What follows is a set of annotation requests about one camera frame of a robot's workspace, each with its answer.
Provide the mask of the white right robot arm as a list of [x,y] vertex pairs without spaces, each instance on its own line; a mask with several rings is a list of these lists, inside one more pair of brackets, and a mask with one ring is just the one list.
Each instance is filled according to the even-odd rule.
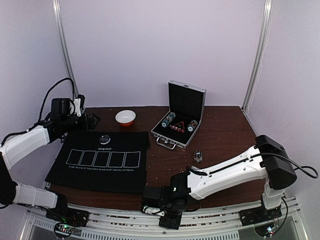
[[222,190],[254,181],[265,180],[262,206],[256,210],[259,220],[268,220],[281,204],[284,190],[297,175],[285,148],[268,137],[259,135],[256,144],[245,152],[207,168],[188,168],[173,175],[168,186],[146,186],[140,210],[150,215],[179,215],[190,200],[202,200]]

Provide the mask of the poker chip stack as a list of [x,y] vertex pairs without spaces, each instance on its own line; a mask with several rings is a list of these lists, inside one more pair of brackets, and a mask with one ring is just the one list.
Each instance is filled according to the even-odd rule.
[[196,150],[193,154],[193,159],[196,163],[201,163],[203,161],[203,152]]

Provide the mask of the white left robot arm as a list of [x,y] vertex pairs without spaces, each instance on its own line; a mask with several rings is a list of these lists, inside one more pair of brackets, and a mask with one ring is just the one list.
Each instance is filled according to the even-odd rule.
[[60,201],[58,193],[23,184],[11,176],[11,169],[38,149],[76,131],[93,130],[101,118],[94,113],[71,114],[40,120],[30,129],[9,134],[0,144],[0,207],[12,204],[52,209],[61,222],[72,218],[72,211]]

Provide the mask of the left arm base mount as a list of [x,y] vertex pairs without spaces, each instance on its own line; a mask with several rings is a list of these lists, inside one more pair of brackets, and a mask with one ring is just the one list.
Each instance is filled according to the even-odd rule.
[[65,213],[53,208],[44,208],[44,210],[46,211],[46,218],[73,227],[86,227],[90,215],[88,211],[69,207],[66,209]]

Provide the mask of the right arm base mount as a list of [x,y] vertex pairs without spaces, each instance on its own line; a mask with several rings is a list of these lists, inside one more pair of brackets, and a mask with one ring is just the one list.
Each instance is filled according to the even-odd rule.
[[267,210],[262,205],[256,208],[241,210],[239,212],[239,218],[242,226],[255,225],[281,216],[281,206]]

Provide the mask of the clear acrylic dealer button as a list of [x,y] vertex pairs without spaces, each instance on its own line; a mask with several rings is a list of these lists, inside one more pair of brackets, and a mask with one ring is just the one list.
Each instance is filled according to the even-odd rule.
[[104,134],[99,138],[99,143],[101,145],[107,145],[110,142],[110,140],[111,140],[111,137],[107,134]]

